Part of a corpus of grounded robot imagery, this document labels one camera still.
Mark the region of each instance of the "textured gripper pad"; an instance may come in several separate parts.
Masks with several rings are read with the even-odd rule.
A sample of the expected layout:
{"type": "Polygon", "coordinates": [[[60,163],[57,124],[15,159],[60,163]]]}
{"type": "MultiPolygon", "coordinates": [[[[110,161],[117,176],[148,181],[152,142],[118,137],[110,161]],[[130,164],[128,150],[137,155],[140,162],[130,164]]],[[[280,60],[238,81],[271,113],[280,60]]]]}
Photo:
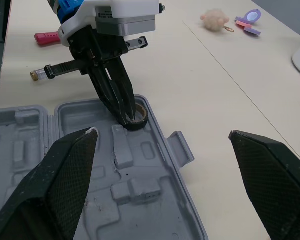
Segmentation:
{"type": "Polygon", "coordinates": [[[0,240],[74,238],[89,189],[97,139],[97,130],[90,128],[52,145],[0,211],[0,240]]]}
{"type": "Polygon", "coordinates": [[[272,240],[300,240],[300,160],[282,143],[250,133],[229,136],[243,183],[272,240]]]}

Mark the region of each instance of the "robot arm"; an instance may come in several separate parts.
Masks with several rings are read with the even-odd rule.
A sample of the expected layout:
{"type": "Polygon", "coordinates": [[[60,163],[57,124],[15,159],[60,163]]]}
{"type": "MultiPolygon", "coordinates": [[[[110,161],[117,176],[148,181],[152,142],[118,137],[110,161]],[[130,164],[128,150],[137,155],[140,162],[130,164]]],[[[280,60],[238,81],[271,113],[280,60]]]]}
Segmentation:
{"type": "Polygon", "coordinates": [[[165,10],[159,0],[48,0],[61,27],[61,43],[69,47],[74,61],[46,66],[49,79],[79,70],[88,74],[104,105],[129,130],[147,124],[146,116],[136,120],[132,84],[121,55],[148,46],[145,37],[125,42],[124,36],[156,29],[156,15],[165,10]]]}

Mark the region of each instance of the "table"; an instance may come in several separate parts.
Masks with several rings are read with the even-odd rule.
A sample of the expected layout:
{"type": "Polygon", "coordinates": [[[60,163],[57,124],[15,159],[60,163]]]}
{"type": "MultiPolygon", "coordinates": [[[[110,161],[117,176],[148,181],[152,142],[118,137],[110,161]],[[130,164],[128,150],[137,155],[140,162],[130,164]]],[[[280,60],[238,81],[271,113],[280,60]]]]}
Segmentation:
{"type": "Polygon", "coordinates": [[[250,0],[175,0],[183,23],[204,48],[239,85],[300,158],[300,73],[292,64],[300,48],[300,35],[250,0]],[[199,16],[221,8],[230,17],[234,34],[203,29],[199,16]],[[254,28],[260,37],[251,37],[235,25],[252,9],[261,10],[254,28]]]}
{"type": "MultiPolygon", "coordinates": [[[[243,6],[236,9],[224,3],[231,13],[236,9],[236,15],[243,15],[249,10],[248,7],[256,8],[252,3],[245,3],[246,0],[236,1],[234,6],[240,6],[239,2],[243,6]]],[[[223,3],[221,0],[215,2],[215,7],[223,3]]],[[[256,59],[252,63],[244,62],[246,69],[254,69],[262,76],[270,73],[272,77],[281,77],[285,85],[280,90],[284,92],[290,86],[293,90],[291,94],[300,88],[300,76],[293,72],[287,60],[283,60],[289,55],[282,49],[284,45],[275,45],[276,40],[280,39],[279,33],[268,31],[265,34],[264,27],[261,28],[261,39],[249,39],[237,30],[236,33],[212,35],[199,25],[199,6],[203,4],[199,0],[187,3],[163,0],[162,3],[166,5],[166,11],[156,19],[157,30],[145,34],[149,46],[122,57],[134,92],[147,97],[166,137],[176,130],[183,132],[196,160],[185,166],[181,173],[209,238],[268,240],[269,236],[246,194],[228,135],[231,130],[241,130],[285,144],[298,142],[300,135],[294,131],[295,134],[289,138],[284,135],[288,139],[288,142],[285,141],[280,131],[285,130],[287,121],[275,121],[282,117],[283,107],[278,107],[278,115],[271,113],[271,105],[264,105],[271,94],[258,97],[259,83],[255,83],[254,87],[248,86],[244,82],[247,73],[238,69],[235,63],[230,64],[230,61],[235,55],[245,57],[247,50],[252,51],[256,59]],[[267,36],[272,40],[269,42],[272,45],[268,47],[263,44],[267,36]],[[236,47],[235,51],[232,45],[237,46],[238,41],[241,50],[236,47]],[[269,59],[265,59],[254,49],[256,47],[259,51],[266,48],[265,52],[278,49],[273,50],[269,59]],[[289,74],[283,76],[271,71],[266,64],[258,63],[270,63],[271,59],[276,63],[273,68],[284,69],[285,74],[289,74]],[[296,81],[290,81],[290,76],[294,76],[296,81]]],[[[291,46],[292,54],[297,48],[295,41],[299,44],[300,37],[266,13],[262,17],[270,20],[278,32],[283,31],[287,39],[285,45],[291,46]]],[[[41,48],[33,38],[35,33],[54,32],[59,26],[46,1],[12,1],[0,80],[0,108],[38,104],[53,114],[54,108],[64,102],[96,98],[89,77],[78,72],[50,81],[31,80],[31,71],[71,59],[66,47],[53,45],[41,48]]],[[[253,80],[256,79],[251,76],[247,82],[251,84],[253,80]]],[[[291,111],[295,104],[291,100],[287,111],[291,111]]],[[[300,148],[294,149],[300,155],[300,148]]]]}

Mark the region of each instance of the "pink plush toy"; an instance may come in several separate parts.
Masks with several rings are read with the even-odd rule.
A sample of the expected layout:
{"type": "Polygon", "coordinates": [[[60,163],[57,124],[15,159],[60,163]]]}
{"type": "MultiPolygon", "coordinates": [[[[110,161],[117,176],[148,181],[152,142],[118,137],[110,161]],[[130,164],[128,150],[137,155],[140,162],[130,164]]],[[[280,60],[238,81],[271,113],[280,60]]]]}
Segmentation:
{"type": "Polygon", "coordinates": [[[212,32],[219,32],[221,29],[234,32],[232,28],[225,26],[230,19],[220,9],[209,10],[200,19],[203,21],[204,27],[212,32]]]}

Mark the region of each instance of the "case latch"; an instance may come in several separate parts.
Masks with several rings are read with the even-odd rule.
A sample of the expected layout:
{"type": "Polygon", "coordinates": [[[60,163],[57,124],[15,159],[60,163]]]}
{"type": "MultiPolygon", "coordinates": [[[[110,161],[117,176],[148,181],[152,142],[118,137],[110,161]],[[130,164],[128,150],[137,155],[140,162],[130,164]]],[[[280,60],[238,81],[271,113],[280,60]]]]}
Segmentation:
{"type": "Polygon", "coordinates": [[[191,163],[195,160],[194,155],[192,154],[189,145],[181,131],[175,131],[167,139],[175,159],[177,160],[179,168],[184,167],[188,163],[191,163]]]}

